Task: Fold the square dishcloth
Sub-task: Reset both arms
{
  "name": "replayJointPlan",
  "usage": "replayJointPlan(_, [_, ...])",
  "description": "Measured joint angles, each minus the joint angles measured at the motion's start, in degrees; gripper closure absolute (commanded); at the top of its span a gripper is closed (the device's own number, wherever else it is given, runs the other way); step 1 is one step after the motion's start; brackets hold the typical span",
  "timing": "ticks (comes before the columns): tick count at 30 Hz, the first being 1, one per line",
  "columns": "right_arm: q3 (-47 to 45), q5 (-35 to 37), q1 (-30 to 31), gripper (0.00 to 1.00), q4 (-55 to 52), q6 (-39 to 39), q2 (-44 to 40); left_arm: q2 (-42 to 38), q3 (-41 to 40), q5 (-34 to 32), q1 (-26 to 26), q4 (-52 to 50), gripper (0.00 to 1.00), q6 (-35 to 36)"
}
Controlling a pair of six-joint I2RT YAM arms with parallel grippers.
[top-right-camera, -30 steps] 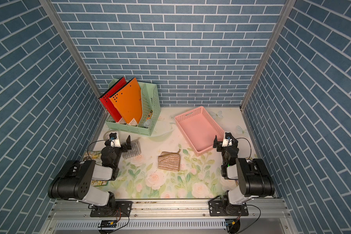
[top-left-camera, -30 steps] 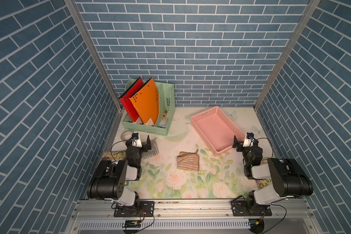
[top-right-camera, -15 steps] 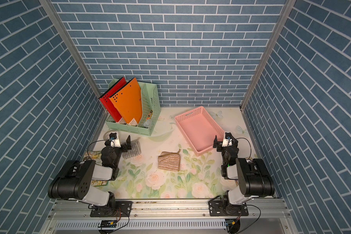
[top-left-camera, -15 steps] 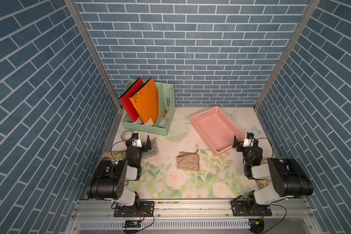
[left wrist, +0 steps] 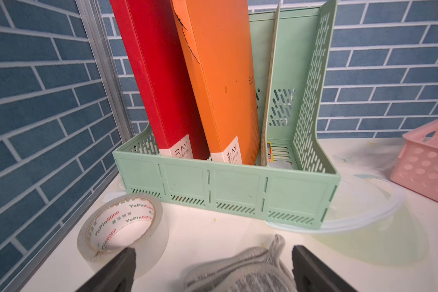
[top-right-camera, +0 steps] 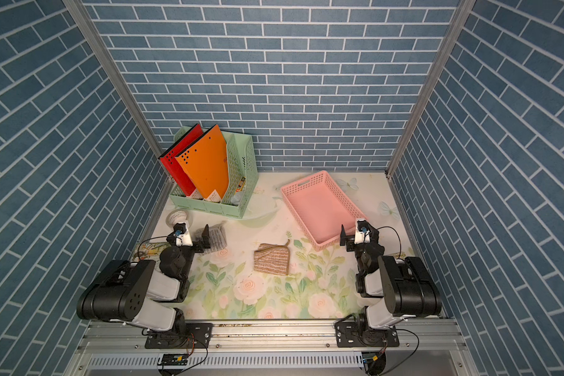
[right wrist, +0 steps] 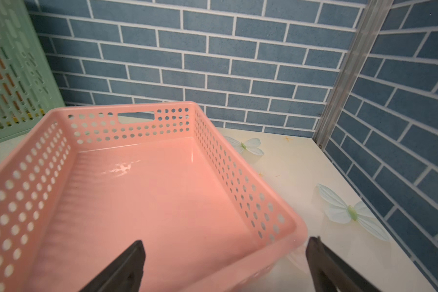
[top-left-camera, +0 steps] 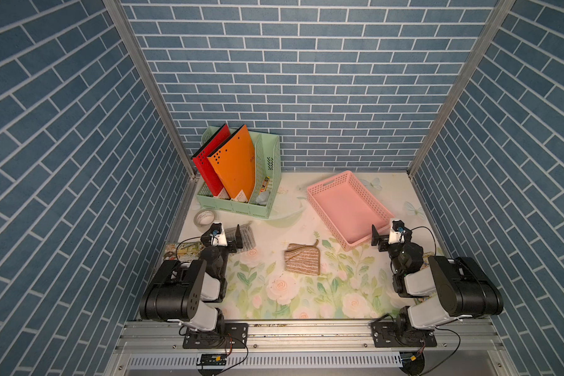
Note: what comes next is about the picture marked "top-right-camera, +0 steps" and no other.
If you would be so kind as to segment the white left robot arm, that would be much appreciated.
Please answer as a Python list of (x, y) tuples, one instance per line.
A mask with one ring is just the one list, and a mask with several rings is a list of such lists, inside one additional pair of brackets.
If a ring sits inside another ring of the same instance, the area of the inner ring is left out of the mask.
[(158, 261), (109, 262), (78, 299), (78, 317), (127, 323), (158, 335), (185, 335), (183, 312), (162, 303), (181, 302), (188, 295), (194, 257), (211, 247), (209, 226), (194, 240), (187, 223), (179, 222), (166, 241), (169, 246)]

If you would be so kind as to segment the brown striped dishcloth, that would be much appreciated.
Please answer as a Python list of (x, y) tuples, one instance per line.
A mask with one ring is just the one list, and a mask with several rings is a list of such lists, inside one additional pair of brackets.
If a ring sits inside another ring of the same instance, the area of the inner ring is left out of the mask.
[(254, 251), (254, 270), (263, 274), (287, 276), (289, 274), (291, 251), (286, 244), (260, 244)]

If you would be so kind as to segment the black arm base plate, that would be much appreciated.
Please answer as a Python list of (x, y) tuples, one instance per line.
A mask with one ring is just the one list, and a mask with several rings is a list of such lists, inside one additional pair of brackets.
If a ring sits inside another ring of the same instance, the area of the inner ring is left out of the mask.
[(146, 349), (207, 349), (214, 325), (207, 322), (186, 323), (180, 332), (176, 327), (167, 332), (148, 331)]

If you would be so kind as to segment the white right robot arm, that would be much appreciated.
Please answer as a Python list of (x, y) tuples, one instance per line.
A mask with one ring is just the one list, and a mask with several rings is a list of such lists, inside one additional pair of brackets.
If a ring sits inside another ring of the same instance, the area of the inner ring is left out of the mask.
[(385, 255), (379, 236), (379, 229), (365, 219), (357, 219), (353, 235), (341, 227), (340, 245), (357, 261), (355, 289), (363, 298), (377, 299), (356, 315), (358, 333), (388, 330), (407, 319), (442, 311), (441, 294), (421, 258)]

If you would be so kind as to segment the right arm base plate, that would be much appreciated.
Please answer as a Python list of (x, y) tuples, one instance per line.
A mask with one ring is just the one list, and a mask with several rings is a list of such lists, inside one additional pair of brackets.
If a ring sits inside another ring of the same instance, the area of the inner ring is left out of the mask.
[(395, 330), (374, 330), (359, 328), (355, 321), (334, 323), (335, 339), (339, 348), (367, 347), (381, 349), (399, 347), (399, 337)]

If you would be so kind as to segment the grey striped dishcloth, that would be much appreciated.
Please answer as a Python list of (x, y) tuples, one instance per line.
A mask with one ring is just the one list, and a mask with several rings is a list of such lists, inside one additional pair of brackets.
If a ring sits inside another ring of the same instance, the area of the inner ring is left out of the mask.
[(205, 254), (220, 252), (227, 247), (225, 229), (222, 224), (209, 227), (208, 235), (210, 247), (205, 249)]

